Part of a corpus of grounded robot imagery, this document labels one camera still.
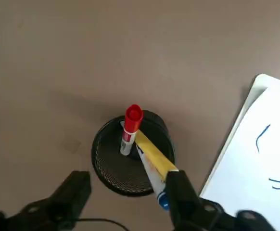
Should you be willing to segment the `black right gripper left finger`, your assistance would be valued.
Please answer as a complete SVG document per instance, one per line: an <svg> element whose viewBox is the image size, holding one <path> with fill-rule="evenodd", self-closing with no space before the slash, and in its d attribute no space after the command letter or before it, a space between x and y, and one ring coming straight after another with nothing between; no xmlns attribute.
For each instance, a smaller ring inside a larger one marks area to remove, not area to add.
<svg viewBox="0 0 280 231"><path fill-rule="evenodd" d="M72 171L48 198L27 204L6 217L0 211L0 231L71 231L91 193L88 171Z"/></svg>

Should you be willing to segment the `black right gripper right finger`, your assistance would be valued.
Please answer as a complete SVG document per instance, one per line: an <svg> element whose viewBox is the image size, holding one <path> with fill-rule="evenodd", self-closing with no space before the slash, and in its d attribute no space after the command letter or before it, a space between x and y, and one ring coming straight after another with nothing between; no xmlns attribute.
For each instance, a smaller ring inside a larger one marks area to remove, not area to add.
<svg viewBox="0 0 280 231"><path fill-rule="evenodd" d="M175 231L273 231L261 214L240 210L235 216L213 201L200 198L183 170L169 171L165 181Z"/></svg>

